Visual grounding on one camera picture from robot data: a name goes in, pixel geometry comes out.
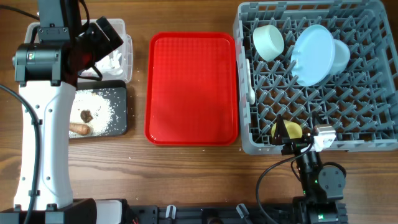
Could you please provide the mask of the yellow plastic cup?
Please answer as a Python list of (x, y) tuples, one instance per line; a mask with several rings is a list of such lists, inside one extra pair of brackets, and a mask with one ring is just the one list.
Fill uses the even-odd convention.
[[(299, 124), (297, 124), (293, 121), (285, 120), (285, 119), (284, 119), (284, 123), (287, 128), (288, 134), (290, 136), (289, 139), (298, 139), (298, 138), (302, 137), (303, 131)], [(273, 136), (274, 130), (275, 130), (275, 127), (273, 125), (272, 129), (271, 129), (271, 136)]]

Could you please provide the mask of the white rice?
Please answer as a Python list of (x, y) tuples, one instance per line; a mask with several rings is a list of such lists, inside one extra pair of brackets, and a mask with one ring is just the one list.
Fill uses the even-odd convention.
[[(124, 87), (78, 90), (70, 115), (71, 123), (90, 127), (87, 138), (122, 135), (127, 130), (127, 93)], [(84, 123), (83, 110), (90, 110), (93, 119)]]

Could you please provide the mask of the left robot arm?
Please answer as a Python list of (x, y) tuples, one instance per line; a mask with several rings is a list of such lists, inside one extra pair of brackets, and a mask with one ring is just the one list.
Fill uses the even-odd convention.
[(22, 104), (21, 176), (2, 223), (123, 223), (122, 200), (75, 199), (68, 170), (70, 113), (79, 72), (122, 44), (104, 17), (83, 22), (84, 1), (39, 1), (40, 24), (12, 59)]

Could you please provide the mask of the white tissue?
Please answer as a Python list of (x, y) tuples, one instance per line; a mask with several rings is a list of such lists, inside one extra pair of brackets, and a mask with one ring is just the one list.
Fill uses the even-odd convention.
[(96, 68), (101, 73), (109, 73), (110, 75), (116, 76), (122, 74), (121, 68), (122, 53), (119, 50), (115, 50), (109, 55), (102, 58), (99, 62), (96, 62)]

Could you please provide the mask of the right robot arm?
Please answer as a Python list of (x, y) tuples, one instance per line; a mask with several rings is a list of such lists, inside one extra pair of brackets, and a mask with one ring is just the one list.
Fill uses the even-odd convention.
[(322, 162), (320, 153), (329, 148), (336, 138), (330, 124), (323, 123), (316, 113), (313, 131), (299, 138), (289, 134), (283, 118), (278, 115), (273, 143), (282, 145), (283, 155), (295, 157), (303, 189), (302, 197), (294, 197), (292, 223), (348, 223), (343, 199), (346, 185), (346, 170), (335, 162)]

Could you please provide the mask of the green bowl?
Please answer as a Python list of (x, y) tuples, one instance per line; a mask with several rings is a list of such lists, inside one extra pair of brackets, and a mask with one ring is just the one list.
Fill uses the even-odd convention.
[(284, 50), (283, 36), (273, 25), (255, 28), (253, 42), (257, 53), (267, 62), (277, 58)]

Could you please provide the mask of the light blue plate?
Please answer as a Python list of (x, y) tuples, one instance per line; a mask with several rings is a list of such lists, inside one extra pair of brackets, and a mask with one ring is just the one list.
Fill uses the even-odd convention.
[(335, 57), (334, 39), (321, 25), (306, 28), (298, 37), (290, 60), (295, 63), (292, 75), (301, 86), (312, 86), (324, 79)]

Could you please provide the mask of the light blue bowl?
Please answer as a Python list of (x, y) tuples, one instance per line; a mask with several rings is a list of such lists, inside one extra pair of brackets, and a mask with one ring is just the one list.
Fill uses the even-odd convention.
[(334, 40), (335, 43), (335, 57), (330, 68), (330, 75), (337, 75), (342, 73), (349, 60), (350, 60), (350, 51), (348, 46), (342, 42), (341, 40)]

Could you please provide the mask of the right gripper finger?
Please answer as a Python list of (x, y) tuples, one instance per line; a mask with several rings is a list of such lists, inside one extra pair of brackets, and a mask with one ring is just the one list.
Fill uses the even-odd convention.
[(319, 116), (319, 114), (316, 111), (312, 112), (312, 123), (313, 123), (314, 127), (315, 126), (324, 126), (325, 125), (323, 120), (321, 119), (321, 117)]
[(289, 139), (290, 136), (288, 134), (287, 128), (284, 123), (283, 117), (279, 114), (276, 119), (276, 123), (274, 124), (275, 130), (272, 136), (272, 144), (273, 145), (283, 145), (286, 139)]

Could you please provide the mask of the brown carrot piece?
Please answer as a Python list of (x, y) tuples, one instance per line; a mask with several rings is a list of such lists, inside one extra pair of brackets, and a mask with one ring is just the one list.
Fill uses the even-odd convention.
[(69, 130), (82, 136), (90, 133), (90, 127), (86, 124), (70, 123)]

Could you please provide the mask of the white plastic spoon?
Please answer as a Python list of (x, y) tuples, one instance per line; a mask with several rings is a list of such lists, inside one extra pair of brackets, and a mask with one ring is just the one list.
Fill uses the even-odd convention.
[(256, 102), (256, 96), (255, 96), (255, 91), (252, 87), (252, 82), (251, 82), (251, 68), (250, 68), (250, 61), (247, 58), (246, 59), (246, 72), (247, 72), (247, 80), (248, 80), (248, 102), (250, 105), (253, 105)]

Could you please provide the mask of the dark food scrap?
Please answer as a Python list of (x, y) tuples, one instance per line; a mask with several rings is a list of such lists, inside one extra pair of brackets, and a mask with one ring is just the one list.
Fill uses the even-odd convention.
[(90, 110), (81, 111), (80, 118), (84, 123), (89, 123), (93, 119)]

